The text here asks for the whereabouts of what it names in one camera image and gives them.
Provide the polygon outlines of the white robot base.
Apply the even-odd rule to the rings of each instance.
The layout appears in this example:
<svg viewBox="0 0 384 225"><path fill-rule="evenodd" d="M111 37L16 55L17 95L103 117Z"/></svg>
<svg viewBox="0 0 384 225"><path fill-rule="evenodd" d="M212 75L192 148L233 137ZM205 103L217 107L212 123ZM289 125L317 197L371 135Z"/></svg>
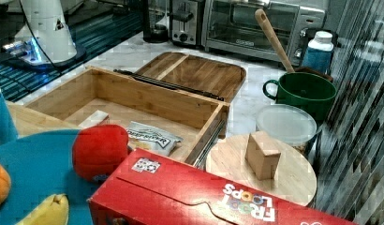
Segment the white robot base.
<svg viewBox="0 0 384 225"><path fill-rule="evenodd" d="M73 13L84 0L18 0L25 18L5 53L34 68L63 68L85 55L66 24L64 12Z"/></svg>

